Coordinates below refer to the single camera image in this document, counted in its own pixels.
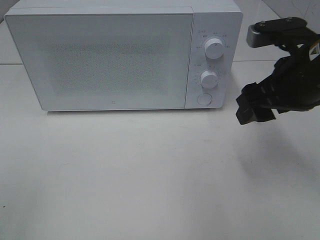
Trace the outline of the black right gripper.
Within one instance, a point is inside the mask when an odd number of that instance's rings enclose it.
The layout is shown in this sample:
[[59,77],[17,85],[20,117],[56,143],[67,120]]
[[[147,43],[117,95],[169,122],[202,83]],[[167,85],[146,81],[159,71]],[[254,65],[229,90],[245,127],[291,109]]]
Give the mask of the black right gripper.
[[319,106],[320,48],[301,47],[297,55],[281,58],[269,77],[247,84],[236,102],[241,125],[275,120],[272,109],[303,112]]

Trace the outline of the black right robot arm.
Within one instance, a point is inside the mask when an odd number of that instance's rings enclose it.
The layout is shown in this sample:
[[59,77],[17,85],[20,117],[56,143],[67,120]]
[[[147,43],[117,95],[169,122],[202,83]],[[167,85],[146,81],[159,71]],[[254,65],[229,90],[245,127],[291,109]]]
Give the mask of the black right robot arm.
[[251,48],[275,45],[288,52],[274,64],[273,72],[259,83],[247,84],[236,99],[241,125],[267,122],[289,111],[306,112],[320,104],[320,36],[284,36],[248,28]]

